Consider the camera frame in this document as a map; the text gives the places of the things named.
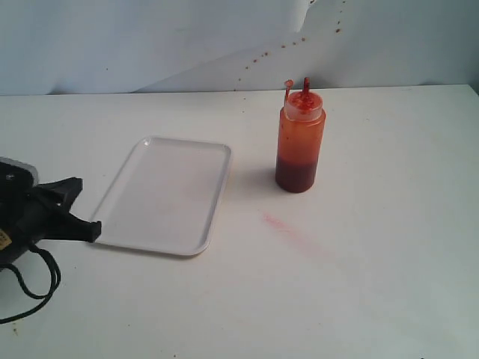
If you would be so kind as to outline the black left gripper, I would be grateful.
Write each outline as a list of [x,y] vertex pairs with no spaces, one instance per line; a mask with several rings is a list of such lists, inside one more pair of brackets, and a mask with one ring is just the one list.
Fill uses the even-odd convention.
[[42,239],[94,243],[101,221],[84,221],[69,212],[82,192],[83,179],[70,177],[26,188],[1,184],[1,270],[13,270],[25,252]]

